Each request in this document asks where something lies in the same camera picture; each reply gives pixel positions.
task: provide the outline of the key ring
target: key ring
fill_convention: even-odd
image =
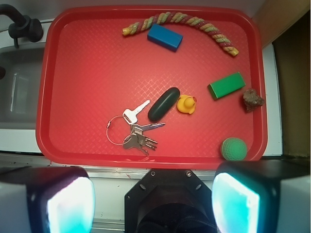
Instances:
[[[128,143],[129,141],[131,141],[131,138],[130,138],[128,141],[123,142],[123,143],[115,143],[115,142],[111,141],[111,139],[110,139],[109,136],[108,136],[108,129],[109,129],[110,125],[111,125],[111,122],[112,122],[115,118],[117,118],[117,117],[123,117],[125,121],[126,121],[126,120],[129,120],[126,116],[122,116],[122,115],[114,116],[110,121],[108,121],[107,128],[106,128],[106,136],[107,136],[109,142],[111,142],[111,143],[114,144],[114,145],[121,146],[121,145],[124,145],[124,144]]]

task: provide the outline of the stainless steel sink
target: stainless steel sink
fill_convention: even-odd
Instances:
[[[45,43],[0,49],[0,129],[35,129]]]

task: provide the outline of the blue block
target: blue block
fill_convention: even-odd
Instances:
[[[172,51],[177,50],[182,39],[182,35],[157,24],[154,24],[148,33],[148,40]]]

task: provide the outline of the screw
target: screw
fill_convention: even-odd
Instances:
[[[186,172],[186,176],[190,177],[191,175],[192,175],[192,174],[191,174],[190,171],[187,171],[187,172]]]

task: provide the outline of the braided rope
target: braided rope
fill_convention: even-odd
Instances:
[[[223,35],[218,28],[216,28],[213,24],[205,22],[204,19],[189,16],[187,14],[183,14],[181,12],[166,12],[161,13],[159,15],[152,16],[150,18],[145,19],[143,22],[136,22],[128,26],[127,28],[123,28],[123,35],[133,35],[136,33],[143,32],[144,30],[149,29],[153,24],[163,24],[163,23],[182,23],[188,24],[192,27],[200,29],[206,32],[209,36],[211,36],[218,45],[231,54],[232,56],[238,55],[239,51],[231,44],[230,40]]]

